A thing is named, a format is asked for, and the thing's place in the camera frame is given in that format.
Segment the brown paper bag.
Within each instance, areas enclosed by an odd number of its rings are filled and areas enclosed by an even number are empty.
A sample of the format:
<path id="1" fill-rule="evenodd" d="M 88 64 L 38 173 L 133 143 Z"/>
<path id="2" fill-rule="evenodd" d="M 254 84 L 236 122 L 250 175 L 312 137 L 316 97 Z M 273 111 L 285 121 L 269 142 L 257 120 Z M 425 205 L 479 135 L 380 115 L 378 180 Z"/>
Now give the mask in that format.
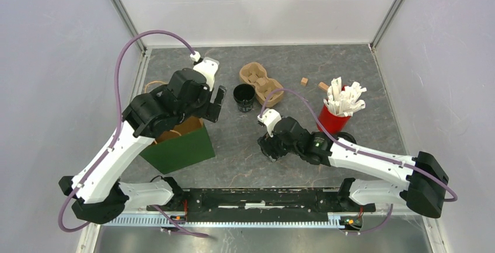
<path id="1" fill-rule="evenodd" d="M 166 85 L 167 82 L 164 81 L 151 81 L 144 86 L 144 93 L 150 93 L 153 89 L 156 89 L 160 85 Z M 155 145 L 162 143 L 167 140 L 179 138 L 185 136 L 189 133 L 197 131 L 204 127 L 204 121 L 201 118 L 191 116 L 181 124 L 175 125 L 174 128 L 168 131 L 162 132 L 158 136 L 152 136 L 153 143 Z"/>

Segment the cardboard cup carrier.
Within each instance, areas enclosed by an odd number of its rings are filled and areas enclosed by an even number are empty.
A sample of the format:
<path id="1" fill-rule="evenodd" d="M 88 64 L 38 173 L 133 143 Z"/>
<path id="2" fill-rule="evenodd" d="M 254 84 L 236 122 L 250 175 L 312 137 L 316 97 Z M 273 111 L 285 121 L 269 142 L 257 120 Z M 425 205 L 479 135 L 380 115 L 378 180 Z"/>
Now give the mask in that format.
<path id="1" fill-rule="evenodd" d="M 239 71 L 239 78 L 255 89 L 256 99 L 261 105 L 272 91 L 283 87 L 277 80 L 270 78 L 266 69 L 257 62 L 244 65 Z"/>

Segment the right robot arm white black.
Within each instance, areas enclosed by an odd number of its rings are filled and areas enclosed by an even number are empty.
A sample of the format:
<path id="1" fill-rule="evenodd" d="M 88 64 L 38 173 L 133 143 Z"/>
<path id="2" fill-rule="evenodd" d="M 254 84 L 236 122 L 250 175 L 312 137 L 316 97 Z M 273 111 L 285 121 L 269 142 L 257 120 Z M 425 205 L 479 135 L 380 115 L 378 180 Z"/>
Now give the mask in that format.
<path id="1" fill-rule="evenodd" d="M 432 154 L 390 154 L 359 146 L 344 133 L 331 137 L 322 131 L 310 133 L 294 118 L 282 117 L 275 110 L 257 120 L 267 130 L 257 143 L 272 161 L 295 154 L 312 165 L 352 169 L 374 177 L 371 181 L 345 179 L 337 195 L 341 209 L 387 203 L 405 205 L 429 218 L 441 217 L 449 178 Z"/>

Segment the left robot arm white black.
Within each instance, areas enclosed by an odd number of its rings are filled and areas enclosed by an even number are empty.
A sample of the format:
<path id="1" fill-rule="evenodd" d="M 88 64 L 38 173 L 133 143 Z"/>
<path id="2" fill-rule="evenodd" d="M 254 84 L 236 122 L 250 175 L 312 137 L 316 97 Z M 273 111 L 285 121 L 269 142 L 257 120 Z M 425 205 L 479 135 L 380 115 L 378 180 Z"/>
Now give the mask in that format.
<path id="1" fill-rule="evenodd" d="M 167 84 L 131 101 L 116 131 L 91 163 L 79 174 L 59 181 L 62 192 L 74 199 L 71 209 L 78 219 L 105 224 L 128 209 L 164 205 L 174 211 L 182 206 L 182 190 L 174 179 L 148 183 L 119 179 L 140 152 L 188 118 L 217 122 L 226 93 L 220 86 L 211 100 L 217 71 L 211 61 L 175 71 Z"/>

